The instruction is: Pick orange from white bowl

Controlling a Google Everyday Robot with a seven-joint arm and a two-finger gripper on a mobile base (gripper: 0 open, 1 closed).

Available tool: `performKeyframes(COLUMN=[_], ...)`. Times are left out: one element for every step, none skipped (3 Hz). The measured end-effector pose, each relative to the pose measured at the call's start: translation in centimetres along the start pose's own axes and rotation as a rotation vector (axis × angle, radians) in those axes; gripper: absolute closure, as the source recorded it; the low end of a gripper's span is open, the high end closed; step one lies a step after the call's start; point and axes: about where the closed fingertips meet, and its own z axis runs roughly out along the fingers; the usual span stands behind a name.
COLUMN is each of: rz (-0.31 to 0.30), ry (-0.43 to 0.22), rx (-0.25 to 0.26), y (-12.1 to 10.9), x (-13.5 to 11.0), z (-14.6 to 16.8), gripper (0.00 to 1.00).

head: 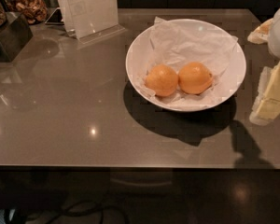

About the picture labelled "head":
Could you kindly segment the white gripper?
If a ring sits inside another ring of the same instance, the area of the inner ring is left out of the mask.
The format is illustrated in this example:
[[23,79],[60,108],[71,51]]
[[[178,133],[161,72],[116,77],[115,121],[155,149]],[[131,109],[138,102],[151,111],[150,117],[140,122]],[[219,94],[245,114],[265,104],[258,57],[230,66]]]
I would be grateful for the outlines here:
[[[280,8],[273,19],[268,19],[253,32],[247,40],[253,44],[268,42],[270,53],[280,59]],[[258,96],[252,106],[249,120],[265,126],[280,115],[280,61],[274,68],[265,66],[260,74]]]

